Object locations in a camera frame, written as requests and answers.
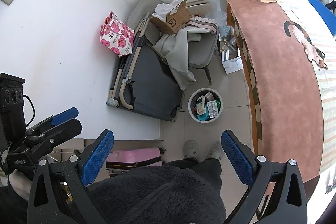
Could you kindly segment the white green carton box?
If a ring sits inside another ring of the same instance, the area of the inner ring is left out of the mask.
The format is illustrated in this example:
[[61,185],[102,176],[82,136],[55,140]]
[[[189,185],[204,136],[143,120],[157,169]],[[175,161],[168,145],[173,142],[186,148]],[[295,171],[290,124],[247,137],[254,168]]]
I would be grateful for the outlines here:
[[211,93],[211,92],[208,92],[206,95],[205,95],[205,99],[207,102],[209,101],[214,101],[215,98],[214,98],[214,95]]

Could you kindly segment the blue white milk carton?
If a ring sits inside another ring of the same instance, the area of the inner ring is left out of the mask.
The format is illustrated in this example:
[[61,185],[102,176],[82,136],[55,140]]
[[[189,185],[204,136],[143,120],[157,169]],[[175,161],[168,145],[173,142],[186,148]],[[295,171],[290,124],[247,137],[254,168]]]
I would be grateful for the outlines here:
[[206,114],[207,104],[204,96],[200,96],[196,101],[197,114],[199,116]]

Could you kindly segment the silver blister pill pack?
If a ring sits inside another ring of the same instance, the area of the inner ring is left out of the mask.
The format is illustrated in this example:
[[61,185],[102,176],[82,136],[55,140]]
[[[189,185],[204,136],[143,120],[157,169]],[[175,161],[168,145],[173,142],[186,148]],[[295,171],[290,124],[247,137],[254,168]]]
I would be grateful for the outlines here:
[[210,119],[216,118],[219,115],[217,102],[215,100],[207,102],[207,108],[209,111]]

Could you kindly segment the white round trash bin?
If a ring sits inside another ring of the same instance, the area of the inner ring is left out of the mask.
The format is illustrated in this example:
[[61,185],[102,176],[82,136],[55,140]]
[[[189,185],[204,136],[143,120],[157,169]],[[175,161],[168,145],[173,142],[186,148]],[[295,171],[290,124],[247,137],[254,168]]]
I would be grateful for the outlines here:
[[190,96],[187,109],[194,121],[198,123],[211,123],[221,115],[223,100],[216,90],[202,88]]

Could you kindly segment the pink suitcase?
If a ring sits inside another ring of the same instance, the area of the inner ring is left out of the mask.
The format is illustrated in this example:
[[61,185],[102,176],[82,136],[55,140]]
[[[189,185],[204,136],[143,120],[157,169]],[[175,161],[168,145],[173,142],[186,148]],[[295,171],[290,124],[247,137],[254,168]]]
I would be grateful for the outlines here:
[[161,147],[113,150],[106,159],[106,170],[110,177],[115,177],[144,166],[161,166],[165,151]]

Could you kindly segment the right grey slipper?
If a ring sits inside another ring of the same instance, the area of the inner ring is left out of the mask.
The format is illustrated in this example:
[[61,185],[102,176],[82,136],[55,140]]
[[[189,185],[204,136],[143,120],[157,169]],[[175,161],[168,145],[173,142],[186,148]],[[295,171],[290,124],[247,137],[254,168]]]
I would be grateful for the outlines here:
[[224,156],[224,150],[223,147],[221,145],[221,142],[216,142],[212,148],[212,150],[208,153],[207,155],[207,159],[217,159],[219,161],[221,161],[221,159]]

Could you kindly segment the grey slipper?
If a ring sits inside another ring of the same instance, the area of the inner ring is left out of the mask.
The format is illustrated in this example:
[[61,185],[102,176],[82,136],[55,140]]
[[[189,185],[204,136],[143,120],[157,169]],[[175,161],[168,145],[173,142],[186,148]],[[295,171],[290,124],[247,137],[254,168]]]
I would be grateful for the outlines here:
[[199,161],[199,148],[194,140],[187,140],[183,145],[183,156],[185,159],[194,159]]
[[216,142],[212,148],[212,150],[208,153],[207,155],[207,159],[217,159],[219,161],[221,161],[221,159],[224,156],[224,150],[223,147],[221,145],[221,142]]

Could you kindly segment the person in black clothes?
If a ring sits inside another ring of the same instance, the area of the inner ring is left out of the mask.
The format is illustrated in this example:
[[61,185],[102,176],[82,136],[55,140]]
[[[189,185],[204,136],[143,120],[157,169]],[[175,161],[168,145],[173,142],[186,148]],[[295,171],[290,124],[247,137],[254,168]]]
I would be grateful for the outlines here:
[[90,184],[109,223],[223,223],[221,163],[207,158],[148,166]]

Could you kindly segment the left grey slipper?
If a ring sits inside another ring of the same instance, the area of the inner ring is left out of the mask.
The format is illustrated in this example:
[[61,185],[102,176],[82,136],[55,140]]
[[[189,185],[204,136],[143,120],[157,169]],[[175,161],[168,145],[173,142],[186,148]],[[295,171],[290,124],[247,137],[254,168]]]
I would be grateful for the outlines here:
[[183,145],[183,156],[185,159],[194,159],[199,161],[199,148],[194,140],[187,140]]

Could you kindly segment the dark folding cot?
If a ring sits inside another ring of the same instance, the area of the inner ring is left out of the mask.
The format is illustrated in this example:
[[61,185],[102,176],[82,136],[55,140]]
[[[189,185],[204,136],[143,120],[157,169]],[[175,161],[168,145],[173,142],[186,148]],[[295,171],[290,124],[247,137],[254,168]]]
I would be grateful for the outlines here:
[[153,42],[159,30],[146,14],[135,29],[133,50],[118,61],[106,104],[164,121],[175,121],[183,91]]

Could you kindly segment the pink floral bag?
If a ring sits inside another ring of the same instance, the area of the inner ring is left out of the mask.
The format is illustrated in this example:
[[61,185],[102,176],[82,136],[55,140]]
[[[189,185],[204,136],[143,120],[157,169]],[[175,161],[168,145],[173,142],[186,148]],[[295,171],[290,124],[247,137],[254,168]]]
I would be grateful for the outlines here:
[[134,30],[111,11],[100,26],[100,43],[119,57],[132,54]]

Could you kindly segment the grey upholstered chair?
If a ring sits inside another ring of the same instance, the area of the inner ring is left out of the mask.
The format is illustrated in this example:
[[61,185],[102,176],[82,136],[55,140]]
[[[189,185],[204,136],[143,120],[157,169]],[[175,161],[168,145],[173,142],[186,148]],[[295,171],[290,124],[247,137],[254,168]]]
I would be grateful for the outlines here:
[[145,36],[154,50],[164,59],[181,90],[196,81],[191,68],[204,70],[212,83],[208,66],[219,43],[217,22],[211,18],[192,16],[176,34],[163,34],[148,23]]

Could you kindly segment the white cloth on chair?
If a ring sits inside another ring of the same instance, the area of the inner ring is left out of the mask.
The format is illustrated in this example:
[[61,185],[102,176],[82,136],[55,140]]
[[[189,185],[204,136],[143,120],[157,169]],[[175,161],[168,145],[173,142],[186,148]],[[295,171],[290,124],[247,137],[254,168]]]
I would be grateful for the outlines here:
[[209,45],[213,51],[215,43],[206,42],[205,38],[218,39],[216,23],[209,18],[192,16],[186,4],[187,0],[160,3],[150,17],[150,22],[162,33],[155,48],[165,57],[181,90],[196,81],[189,70],[195,65],[191,62],[189,43],[195,42],[198,48]]

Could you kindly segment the cardboard box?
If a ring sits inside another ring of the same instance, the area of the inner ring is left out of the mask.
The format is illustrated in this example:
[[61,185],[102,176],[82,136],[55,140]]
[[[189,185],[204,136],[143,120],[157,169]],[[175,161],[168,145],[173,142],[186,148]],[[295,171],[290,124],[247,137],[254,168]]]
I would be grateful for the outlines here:
[[191,14],[186,8],[187,0],[181,1],[175,7],[167,9],[157,5],[150,22],[154,24],[163,34],[173,35],[176,34],[183,26],[191,19]]

